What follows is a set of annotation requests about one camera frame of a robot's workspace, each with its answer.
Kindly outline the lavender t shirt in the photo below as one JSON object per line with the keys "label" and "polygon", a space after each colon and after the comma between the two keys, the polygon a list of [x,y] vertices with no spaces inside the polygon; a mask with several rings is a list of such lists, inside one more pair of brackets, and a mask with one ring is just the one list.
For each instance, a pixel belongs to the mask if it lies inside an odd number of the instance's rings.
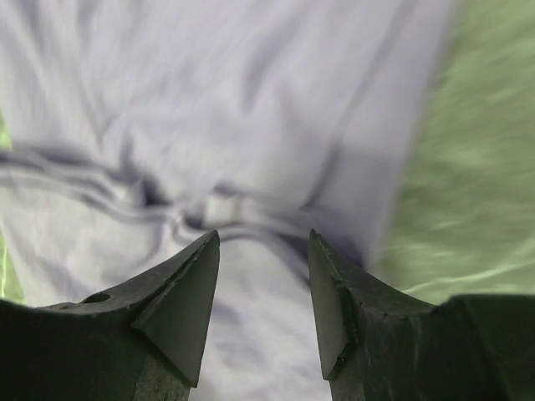
{"label": "lavender t shirt", "polygon": [[1,230],[26,302],[79,302],[218,230],[195,400],[327,400],[321,232],[368,266],[452,1],[4,1]]}

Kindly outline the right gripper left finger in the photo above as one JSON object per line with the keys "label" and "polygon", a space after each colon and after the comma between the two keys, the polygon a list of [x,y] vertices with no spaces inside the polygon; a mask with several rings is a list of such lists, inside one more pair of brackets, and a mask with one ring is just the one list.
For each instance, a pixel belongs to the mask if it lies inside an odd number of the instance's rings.
{"label": "right gripper left finger", "polygon": [[2,399],[187,399],[199,381],[219,260],[211,231],[82,302],[2,302]]}

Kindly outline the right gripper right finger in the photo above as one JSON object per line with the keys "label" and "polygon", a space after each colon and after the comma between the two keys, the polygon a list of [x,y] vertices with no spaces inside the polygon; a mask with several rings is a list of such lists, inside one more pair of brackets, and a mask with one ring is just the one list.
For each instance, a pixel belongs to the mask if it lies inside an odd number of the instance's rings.
{"label": "right gripper right finger", "polygon": [[533,296],[462,294],[432,305],[353,266],[317,232],[308,266],[333,399],[533,399]]}

